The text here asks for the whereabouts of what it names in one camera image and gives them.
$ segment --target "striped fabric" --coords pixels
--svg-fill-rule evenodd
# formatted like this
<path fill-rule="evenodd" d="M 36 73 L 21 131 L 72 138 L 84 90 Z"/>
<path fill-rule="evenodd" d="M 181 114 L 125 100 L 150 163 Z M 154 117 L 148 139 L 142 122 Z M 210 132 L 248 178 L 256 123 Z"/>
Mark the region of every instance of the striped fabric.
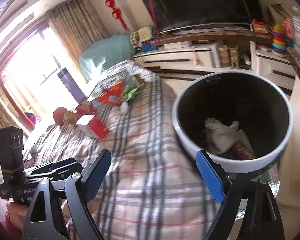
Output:
<path fill-rule="evenodd" d="M 112 163 L 89 211 L 105 239 L 202 239 L 219 205 L 211 198 L 194 160 L 178 146 L 172 125 L 172 89 L 133 61 L 108 69 L 104 77 L 127 68 L 146 86 L 121 114 L 117 106 L 96 110 L 110 133 L 85 136 L 72 125 L 54 125 L 29 150 L 35 164 L 74 157 L 85 166 L 102 149 Z M 67 205 L 63 213 L 72 239 L 79 239 Z"/>

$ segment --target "television screen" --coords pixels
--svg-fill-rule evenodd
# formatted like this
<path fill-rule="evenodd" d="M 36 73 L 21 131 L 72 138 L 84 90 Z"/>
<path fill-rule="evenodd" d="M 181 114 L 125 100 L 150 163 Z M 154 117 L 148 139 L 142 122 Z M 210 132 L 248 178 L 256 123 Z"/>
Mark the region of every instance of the television screen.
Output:
<path fill-rule="evenodd" d="M 244 0 L 152 0 L 158 31 L 207 23 L 250 23 Z M 148 0 L 143 0 L 151 13 Z M 252 19 L 262 21 L 259 0 L 245 0 Z"/>

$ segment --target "screw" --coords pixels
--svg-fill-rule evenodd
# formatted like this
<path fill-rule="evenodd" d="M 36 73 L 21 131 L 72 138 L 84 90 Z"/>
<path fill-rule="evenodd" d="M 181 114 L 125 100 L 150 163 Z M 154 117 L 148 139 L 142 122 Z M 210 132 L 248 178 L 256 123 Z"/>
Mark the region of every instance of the screw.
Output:
<path fill-rule="evenodd" d="M 237 175 L 235 175 L 234 173 L 228 173 L 227 176 L 229 179 L 235 179 L 237 177 Z"/>
<path fill-rule="evenodd" d="M 80 178 L 80 176 L 81 176 L 80 173 L 76 172 L 76 173 L 74 173 L 74 174 L 71 175 L 71 178 L 72 179 L 78 179 L 78 178 Z"/>
<path fill-rule="evenodd" d="M 48 178 L 43 178 L 41 180 L 41 184 L 48 184 L 49 183 L 49 179 Z"/>
<path fill-rule="evenodd" d="M 267 180 L 266 180 L 265 178 L 260 178 L 260 179 L 259 179 L 259 182 L 260 182 L 261 184 L 267 184 Z"/>

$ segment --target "black lid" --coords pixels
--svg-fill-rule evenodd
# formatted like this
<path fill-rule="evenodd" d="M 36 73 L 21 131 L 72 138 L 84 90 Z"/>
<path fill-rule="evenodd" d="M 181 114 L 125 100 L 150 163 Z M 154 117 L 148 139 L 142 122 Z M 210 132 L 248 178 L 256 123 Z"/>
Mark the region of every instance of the black lid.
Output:
<path fill-rule="evenodd" d="M 58 77 L 59 78 L 62 78 L 65 74 L 67 74 L 68 73 L 68 71 L 67 71 L 67 69 L 66 68 L 64 68 L 64 69 L 61 69 L 60 71 L 59 71 L 59 73 L 58 73 Z"/>

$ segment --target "pink sleeve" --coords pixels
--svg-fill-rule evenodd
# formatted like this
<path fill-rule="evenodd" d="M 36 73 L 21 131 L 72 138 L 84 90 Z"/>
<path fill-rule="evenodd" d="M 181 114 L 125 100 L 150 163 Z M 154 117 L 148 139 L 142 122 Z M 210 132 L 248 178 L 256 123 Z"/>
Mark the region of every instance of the pink sleeve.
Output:
<path fill-rule="evenodd" d="M 5 220 L 2 221 L 1 224 L 12 240 L 21 240 L 21 232 L 12 225 L 8 212 L 6 213 Z"/>

